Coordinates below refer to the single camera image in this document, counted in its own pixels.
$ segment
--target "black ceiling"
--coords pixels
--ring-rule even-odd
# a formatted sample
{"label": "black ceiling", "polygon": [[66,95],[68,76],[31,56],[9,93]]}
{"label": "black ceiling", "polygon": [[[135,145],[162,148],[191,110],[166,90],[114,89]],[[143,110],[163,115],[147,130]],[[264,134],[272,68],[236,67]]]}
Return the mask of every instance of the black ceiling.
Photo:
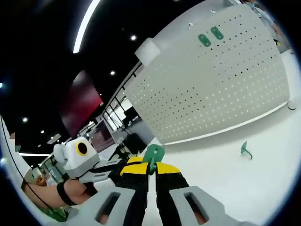
{"label": "black ceiling", "polygon": [[[92,78],[104,105],[138,62],[135,51],[177,16],[201,0],[101,0],[91,20],[79,53],[73,46],[90,0],[14,1],[3,10],[9,23],[4,28],[4,63],[0,71],[0,112],[24,153],[51,153],[46,142],[56,133],[69,138],[58,106],[80,70]],[[27,123],[22,117],[28,117]],[[26,158],[29,164],[40,158]]]}

